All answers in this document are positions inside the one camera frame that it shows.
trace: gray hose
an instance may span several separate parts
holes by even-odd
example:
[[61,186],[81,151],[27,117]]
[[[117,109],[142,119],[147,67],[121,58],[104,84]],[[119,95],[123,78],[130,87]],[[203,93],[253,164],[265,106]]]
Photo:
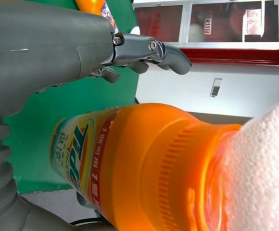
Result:
[[84,77],[112,56],[112,27],[100,16],[19,2],[0,4],[0,231],[74,231],[17,195],[5,117],[35,92]]

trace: robotic arm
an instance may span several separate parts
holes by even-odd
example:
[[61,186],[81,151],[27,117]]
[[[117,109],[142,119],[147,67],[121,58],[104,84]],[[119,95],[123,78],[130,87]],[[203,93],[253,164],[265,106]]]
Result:
[[147,63],[178,74],[191,68],[179,49],[152,37],[114,34],[100,16],[29,2],[0,4],[0,231],[81,230],[17,195],[12,166],[5,162],[11,150],[2,144],[9,133],[3,118],[51,86],[86,76],[115,82],[119,76],[111,65],[144,73]]

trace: tide logo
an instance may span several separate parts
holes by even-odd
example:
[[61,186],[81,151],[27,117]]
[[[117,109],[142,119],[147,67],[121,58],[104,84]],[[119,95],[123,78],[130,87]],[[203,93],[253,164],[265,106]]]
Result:
[[78,126],[76,126],[73,133],[74,138],[68,148],[70,166],[69,169],[69,180],[71,180],[78,190],[81,190],[80,173],[78,163],[81,163],[83,147],[88,135],[88,128],[88,124],[87,124],[84,129],[79,129]]

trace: orange detergent bottle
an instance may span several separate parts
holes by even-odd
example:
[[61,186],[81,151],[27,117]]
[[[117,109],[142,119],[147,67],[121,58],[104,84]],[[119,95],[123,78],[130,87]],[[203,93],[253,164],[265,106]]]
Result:
[[240,125],[148,103],[58,123],[51,166],[119,231],[225,230],[218,160]]
[[118,32],[118,28],[115,22],[114,17],[105,0],[75,0],[75,2],[81,11],[107,18],[114,27],[115,33]]

